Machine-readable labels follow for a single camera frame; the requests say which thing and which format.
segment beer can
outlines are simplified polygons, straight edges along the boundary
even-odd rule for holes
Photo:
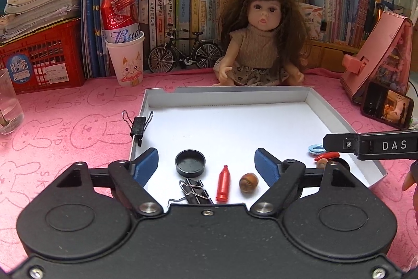
[[[125,43],[139,37],[135,0],[102,0],[100,12],[104,34],[109,43]]]

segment black cable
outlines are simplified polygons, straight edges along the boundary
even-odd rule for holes
[[[411,81],[409,81],[409,83],[411,83],[411,85],[412,85],[413,89],[415,90],[415,95],[417,95],[417,98],[418,98],[418,91],[417,91],[417,89],[416,89],[416,87],[415,87],[414,83],[412,83]]]

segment water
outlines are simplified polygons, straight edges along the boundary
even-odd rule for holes
[[[5,98],[1,100],[0,109],[3,117],[8,121],[8,124],[1,122],[0,117],[0,134],[7,135],[14,131],[24,120],[24,112],[16,98]]]

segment doll dress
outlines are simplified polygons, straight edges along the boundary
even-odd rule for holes
[[[276,86],[289,77],[284,70],[273,73],[271,68],[277,58],[274,35],[276,30],[262,31],[251,24],[229,34],[239,46],[237,58],[227,76],[239,86]],[[216,61],[214,71],[219,71],[223,57]]]

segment doll hand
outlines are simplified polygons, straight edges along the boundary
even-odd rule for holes
[[[232,67],[220,67],[219,68],[219,83],[223,84],[228,81],[228,75],[227,72],[231,71]]]
[[[296,74],[293,75],[297,83],[302,83],[304,81],[305,76],[298,71]]]

